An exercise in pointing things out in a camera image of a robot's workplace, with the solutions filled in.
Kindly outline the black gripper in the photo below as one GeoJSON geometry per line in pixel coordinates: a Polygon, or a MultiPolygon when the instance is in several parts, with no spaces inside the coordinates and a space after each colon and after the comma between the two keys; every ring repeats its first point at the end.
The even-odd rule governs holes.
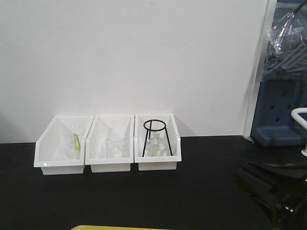
{"type": "Polygon", "coordinates": [[[268,217],[273,230],[307,228],[307,171],[250,161],[235,173],[235,183],[245,190],[268,217]],[[285,183],[295,180],[302,182],[285,183]]]}

